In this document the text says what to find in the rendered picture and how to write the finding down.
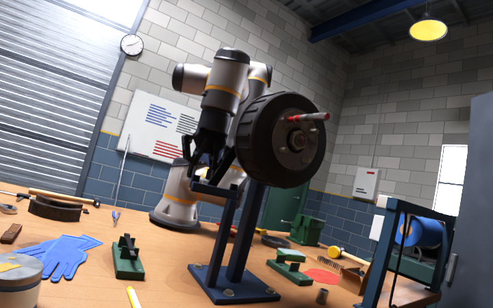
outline pair of blue gloves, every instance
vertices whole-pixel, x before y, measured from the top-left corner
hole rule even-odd
[[[71,280],[79,265],[87,260],[88,254],[85,251],[100,245],[102,242],[84,234],[79,237],[62,235],[58,239],[18,249],[13,253],[23,253],[39,259],[44,266],[41,278],[51,277],[51,281],[57,283],[62,276]]]

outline wooden hammer handle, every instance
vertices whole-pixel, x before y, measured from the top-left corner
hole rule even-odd
[[[345,251],[344,251],[344,252],[342,252],[342,256],[344,256],[345,258],[350,259],[350,260],[352,260],[352,261],[355,261],[355,262],[357,262],[357,263],[360,263],[360,264],[362,264],[362,265],[364,265],[364,266],[370,266],[370,262],[365,261],[365,260],[363,260],[363,259],[361,259],[361,258],[359,258],[359,257],[356,257],[356,256],[354,256],[354,255],[351,255],[351,254],[349,254],[349,253],[346,253]]]
[[[35,195],[42,194],[43,196],[48,196],[51,198],[68,200],[68,201],[76,201],[76,202],[80,202],[80,203],[87,203],[87,204],[93,204],[94,203],[94,200],[91,200],[91,199],[79,198],[76,196],[69,196],[67,194],[58,194],[56,192],[50,192],[48,190],[39,190],[37,188],[30,188],[29,193],[35,194]]]

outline hammer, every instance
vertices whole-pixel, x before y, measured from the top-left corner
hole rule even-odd
[[[347,250],[343,246],[330,246],[328,248],[328,256],[333,259],[337,259],[340,256],[346,257],[347,259],[350,259],[352,261],[355,261],[357,263],[360,263],[364,266],[370,266],[370,262],[365,261],[359,257],[356,257],[352,254],[347,253]]]

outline red cloth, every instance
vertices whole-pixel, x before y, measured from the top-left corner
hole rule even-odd
[[[311,268],[303,273],[313,278],[313,280],[320,283],[326,283],[327,285],[337,285],[340,280],[340,276],[326,270],[318,270],[316,268]]]

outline lamp shade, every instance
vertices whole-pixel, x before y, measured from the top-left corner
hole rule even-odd
[[[409,30],[414,40],[421,42],[433,42],[445,37],[448,27],[440,20],[431,17],[428,12],[423,13],[422,18],[414,23]]]

